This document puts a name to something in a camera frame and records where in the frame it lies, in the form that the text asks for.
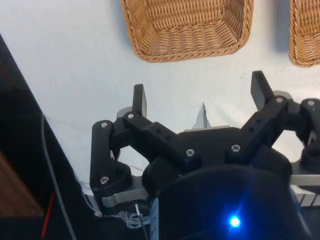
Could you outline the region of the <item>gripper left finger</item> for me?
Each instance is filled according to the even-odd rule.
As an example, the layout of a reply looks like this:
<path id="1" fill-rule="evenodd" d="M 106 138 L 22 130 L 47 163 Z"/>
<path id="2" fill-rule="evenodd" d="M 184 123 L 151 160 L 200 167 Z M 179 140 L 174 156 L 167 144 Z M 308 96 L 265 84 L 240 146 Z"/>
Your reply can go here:
<path id="1" fill-rule="evenodd" d="M 130 110 L 115 122 L 101 120 L 92 126 L 89 185 L 97 200 L 132 186 L 130 167 L 118 160 L 124 147 L 132 147 L 148 160 L 141 181 L 149 196 L 167 188 L 180 174 L 200 167 L 197 149 L 181 135 L 148 120 L 146 111 L 144 86 L 136 84 Z"/>

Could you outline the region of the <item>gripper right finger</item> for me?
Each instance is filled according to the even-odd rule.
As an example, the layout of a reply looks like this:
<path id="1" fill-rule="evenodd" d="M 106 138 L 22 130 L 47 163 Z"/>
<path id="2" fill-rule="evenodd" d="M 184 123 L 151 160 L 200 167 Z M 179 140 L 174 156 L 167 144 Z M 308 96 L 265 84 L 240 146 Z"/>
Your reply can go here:
<path id="1" fill-rule="evenodd" d="M 226 162 L 248 164 L 263 147 L 270 149 L 284 130 L 295 132 L 303 143 L 300 165 L 312 173 L 320 171 L 320 101 L 307 98 L 301 103 L 276 95 L 264 73 L 253 71 L 251 96 L 257 107 L 236 134 L 226 151 Z"/>

